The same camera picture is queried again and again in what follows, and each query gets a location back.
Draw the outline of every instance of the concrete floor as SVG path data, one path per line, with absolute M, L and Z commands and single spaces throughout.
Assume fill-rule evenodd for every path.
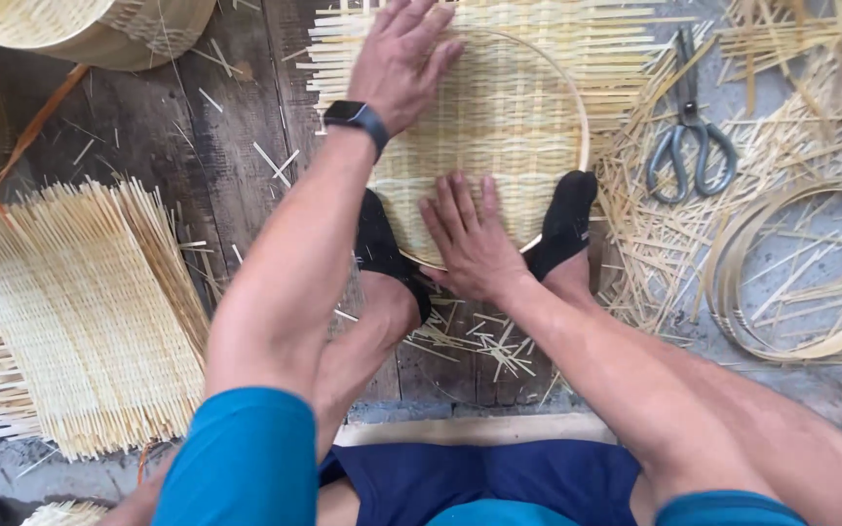
M 663 6 L 663 16 L 696 15 L 702 19 L 717 19 L 717 25 L 725 4 L 704 0 L 703 2 L 678 3 Z M 675 30 L 672 24 L 654 27 L 653 31 L 661 40 L 667 40 Z M 719 122 L 729 116 L 730 107 L 738 107 L 745 100 L 742 85 L 724 84 L 715 87 L 719 74 L 719 50 L 714 49 L 702 61 L 701 92 L 702 103 L 710 104 L 705 111 L 708 118 Z M 791 93 L 790 87 L 780 78 L 778 72 L 770 71 L 758 78 L 758 115 L 771 113 Z M 829 225 L 842 216 L 842 201 L 822 212 L 814 222 L 814 229 L 826 233 Z M 789 243 L 782 238 L 762 244 L 746 263 L 746 273 L 760 268 L 769 261 L 778 261 L 788 256 L 796 243 Z M 754 309 L 762 303 L 787 276 L 787 269 L 772 272 L 765 279 L 759 280 L 746 288 L 745 307 Z M 823 259 L 820 265 L 809 271 L 796 286 L 807 286 L 813 282 L 829 281 L 842 274 L 842 251 Z M 691 348 L 702 356 L 718 362 L 737 363 L 735 369 L 756 381 L 778 390 L 793 400 L 799 400 L 814 411 L 822 414 L 842 429 L 842 365 L 815 366 L 798 370 L 783 370 L 777 366 L 759 362 L 745 353 L 731 348 L 722 337 L 719 329 L 710 320 L 704 304 L 693 305 L 694 287 L 689 296 L 680 303 L 684 311 L 677 317 L 672 327 L 678 336 L 694 340 Z M 697 310 L 699 321 L 691 323 L 689 314 Z M 823 313 L 822 325 L 825 325 L 828 313 Z M 783 324 L 780 330 L 804 329 L 806 319 L 797 319 Z M 583 400 L 563 389 L 557 389 L 544 407 L 542 413 L 587 411 Z M 485 410 L 460 403 L 380 403 L 354 407 L 350 414 L 351 421 L 385 422 L 404 421 L 425 418 L 445 418 L 456 415 L 516 414 L 535 413 L 536 405 L 510 407 L 505 409 Z M 164 448 L 155 449 L 151 458 L 156 460 L 163 455 Z M 90 499 L 106 504 L 116 503 L 131 491 L 135 485 L 138 452 L 119 453 L 105 459 L 91 462 L 69 463 L 53 449 L 40 440 L 16 442 L 0 441 L 0 496 L 6 499 L 14 510 L 15 523 L 19 523 L 35 506 L 44 502 L 60 501 L 73 498 Z

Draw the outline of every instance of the person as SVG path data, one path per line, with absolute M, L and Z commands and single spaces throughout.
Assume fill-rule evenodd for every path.
M 353 69 L 348 97 L 392 136 L 463 53 L 456 39 L 436 43 L 453 10 L 434 3 L 390 0 Z M 436 199 L 419 206 L 447 271 L 421 270 L 508 313 L 625 448 L 331 449 L 349 406 L 430 308 L 365 190 L 378 153 L 366 132 L 329 126 L 219 306 L 207 398 L 180 451 L 103 526 L 842 524 L 842 432 L 593 301 L 584 249 L 596 180 L 580 172 L 558 184 L 531 264 L 502 229 L 492 178 L 479 210 L 462 173 L 438 179 Z M 326 342 L 354 250 L 365 308 Z

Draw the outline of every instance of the black watch strap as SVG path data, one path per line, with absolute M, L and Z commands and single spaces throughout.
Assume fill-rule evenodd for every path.
M 366 130 L 372 141 L 375 142 L 375 161 L 379 162 L 382 157 L 382 150 L 388 144 L 388 130 L 379 114 L 372 110 L 364 102 L 351 102 L 338 100 L 330 105 L 324 113 L 325 126 L 347 126 L 351 128 L 362 128 Z

